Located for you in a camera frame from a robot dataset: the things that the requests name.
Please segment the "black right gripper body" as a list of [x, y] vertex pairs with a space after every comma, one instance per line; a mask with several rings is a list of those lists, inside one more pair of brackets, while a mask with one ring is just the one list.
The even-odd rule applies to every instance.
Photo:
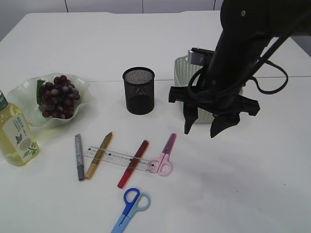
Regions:
[[169, 91], [169, 102], [183, 102], [187, 106], [201, 108], [216, 115], [239, 114], [246, 112], [250, 116], [255, 116], [260, 106], [257, 100], [252, 100], [239, 94], [230, 94], [221, 97], [214, 102], [203, 103], [190, 96], [187, 87], [172, 86]]

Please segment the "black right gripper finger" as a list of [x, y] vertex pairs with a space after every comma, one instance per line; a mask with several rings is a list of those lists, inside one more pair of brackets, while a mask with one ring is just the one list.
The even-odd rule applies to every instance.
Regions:
[[214, 138], [216, 135], [226, 130], [227, 128], [238, 125], [239, 122], [239, 114], [225, 114], [216, 116], [210, 127], [210, 137]]
[[183, 104], [183, 115], [185, 119], [184, 134], [188, 134], [192, 125], [198, 119], [198, 108], [188, 103]]

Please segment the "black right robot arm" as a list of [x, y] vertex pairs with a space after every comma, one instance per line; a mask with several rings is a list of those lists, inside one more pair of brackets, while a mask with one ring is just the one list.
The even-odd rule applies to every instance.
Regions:
[[311, 33], [308, 0], [225, 0], [222, 33], [214, 51], [192, 48], [188, 61], [199, 65], [184, 87], [172, 87], [169, 102], [183, 103], [184, 132], [189, 133], [199, 109], [213, 114], [211, 137], [238, 125], [240, 113], [255, 116], [256, 100], [240, 94], [248, 80], [290, 37]]

